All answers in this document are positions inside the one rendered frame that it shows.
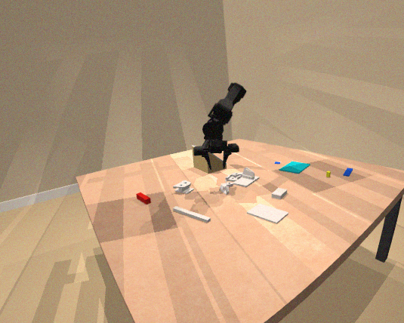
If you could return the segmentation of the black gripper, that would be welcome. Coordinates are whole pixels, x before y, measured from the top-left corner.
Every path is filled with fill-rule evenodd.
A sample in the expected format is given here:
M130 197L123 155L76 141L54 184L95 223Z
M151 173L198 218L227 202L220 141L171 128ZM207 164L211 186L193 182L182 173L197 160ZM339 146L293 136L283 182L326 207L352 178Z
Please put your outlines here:
M218 137L222 137L222 132L218 133L214 136L214 139L218 139ZM223 167L225 168L227 159L229 155L232 155L232 152L239 152L239 145L237 143L228 143L227 149L222 150L224 151L224 157L223 157ZM208 166L210 167L211 170L211 163L209 159L208 152L210 152L210 148L203 148L202 146L195 146L193 148L194 155L201 155L202 157L205 157Z

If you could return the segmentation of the small white rectangular block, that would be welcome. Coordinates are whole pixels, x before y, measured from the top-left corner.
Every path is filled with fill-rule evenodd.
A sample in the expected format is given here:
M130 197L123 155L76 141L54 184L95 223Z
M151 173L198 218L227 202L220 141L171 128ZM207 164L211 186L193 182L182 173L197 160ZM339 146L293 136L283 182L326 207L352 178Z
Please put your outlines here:
M287 189L278 188L271 194L271 198L281 199L287 193L287 191Z

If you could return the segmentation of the blue flat rectangular block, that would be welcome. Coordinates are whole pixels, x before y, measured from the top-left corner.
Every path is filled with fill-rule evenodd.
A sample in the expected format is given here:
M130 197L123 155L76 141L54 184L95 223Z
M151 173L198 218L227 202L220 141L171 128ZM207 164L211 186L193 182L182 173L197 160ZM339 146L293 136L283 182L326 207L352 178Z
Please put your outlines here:
M352 173L352 168L347 168L346 171L344 172L344 176L350 176L350 174Z

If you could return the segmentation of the cyan flat square plate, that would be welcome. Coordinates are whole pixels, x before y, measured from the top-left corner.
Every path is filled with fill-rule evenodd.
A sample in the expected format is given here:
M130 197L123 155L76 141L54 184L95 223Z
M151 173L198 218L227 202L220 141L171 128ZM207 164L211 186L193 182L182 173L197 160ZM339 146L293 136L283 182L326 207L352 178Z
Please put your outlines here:
M310 164L292 161L292 162L288 163L287 165L285 165L285 167L280 168L279 171L292 172L292 173L299 174L300 172L302 172L304 169L308 168L309 166L310 166Z

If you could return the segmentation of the white flat bar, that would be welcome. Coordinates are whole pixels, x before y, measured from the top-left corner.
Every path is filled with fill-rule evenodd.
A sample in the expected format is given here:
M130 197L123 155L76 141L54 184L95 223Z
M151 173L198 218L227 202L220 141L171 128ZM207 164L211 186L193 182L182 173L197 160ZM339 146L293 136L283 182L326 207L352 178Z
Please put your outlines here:
M205 223L209 223L211 221L210 217L206 217L204 215L197 214L195 212L188 211L188 210L183 209L183 208L179 208L178 206L173 207L173 209L174 209L174 211L176 211L176 212L178 212L180 214L184 214L184 215L187 215L188 217L192 217L192 218L195 218L197 220L201 220L201 221L203 221Z

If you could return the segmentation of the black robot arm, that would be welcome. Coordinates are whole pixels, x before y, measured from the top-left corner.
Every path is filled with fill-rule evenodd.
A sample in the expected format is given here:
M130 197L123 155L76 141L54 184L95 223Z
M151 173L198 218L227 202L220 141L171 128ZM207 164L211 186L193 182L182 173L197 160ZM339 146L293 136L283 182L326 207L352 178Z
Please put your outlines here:
M219 100L210 111L208 117L210 118L202 128L205 142L202 144L203 148L210 148L210 153L222 153L222 150L227 149L227 140L222 140L219 136L214 139L218 133L224 132L224 125L229 123L232 113L231 110L234 104L238 103L246 93L244 87L238 83L231 82L228 93L224 99ZM212 114L213 113L213 114ZM208 138L210 137L209 141Z

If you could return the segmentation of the red rectangular block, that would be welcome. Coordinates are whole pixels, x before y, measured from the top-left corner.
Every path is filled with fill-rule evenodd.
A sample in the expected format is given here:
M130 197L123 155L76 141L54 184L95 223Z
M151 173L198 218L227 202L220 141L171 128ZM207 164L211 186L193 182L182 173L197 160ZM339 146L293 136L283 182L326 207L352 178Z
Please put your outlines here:
M136 194L136 196L137 196L138 200L140 200L141 202L143 202L146 205L151 203L150 198L148 196L144 195L142 192L139 192L138 194Z

